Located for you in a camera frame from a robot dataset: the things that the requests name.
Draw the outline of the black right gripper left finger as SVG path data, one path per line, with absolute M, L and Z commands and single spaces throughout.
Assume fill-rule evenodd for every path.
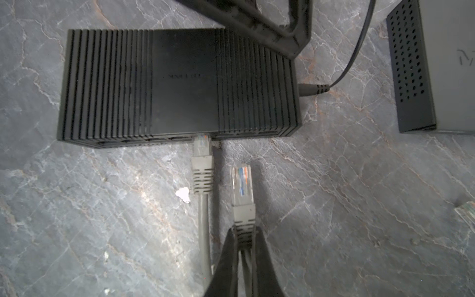
M 227 232 L 215 274 L 204 297 L 237 297 L 239 245 L 235 228 Z

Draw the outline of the dark grey flat switch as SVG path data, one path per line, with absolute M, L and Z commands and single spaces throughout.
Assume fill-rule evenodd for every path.
M 474 134 L 474 1 L 401 1 L 387 29 L 399 131 Z

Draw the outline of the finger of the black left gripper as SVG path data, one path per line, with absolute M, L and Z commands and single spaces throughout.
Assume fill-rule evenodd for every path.
M 188 0 L 180 3 L 288 59 L 295 59 L 311 40 L 312 1 L 290 1 L 287 26 L 266 18 L 255 1 Z

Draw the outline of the black ribbed network switch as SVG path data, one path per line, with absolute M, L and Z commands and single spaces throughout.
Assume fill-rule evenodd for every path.
M 230 30 L 68 32 L 59 141 L 108 149 L 301 125 L 294 62 Z

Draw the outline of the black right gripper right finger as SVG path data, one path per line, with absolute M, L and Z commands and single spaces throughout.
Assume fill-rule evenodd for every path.
M 252 232 L 251 263 L 252 296 L 284 297 L 261 227 Z

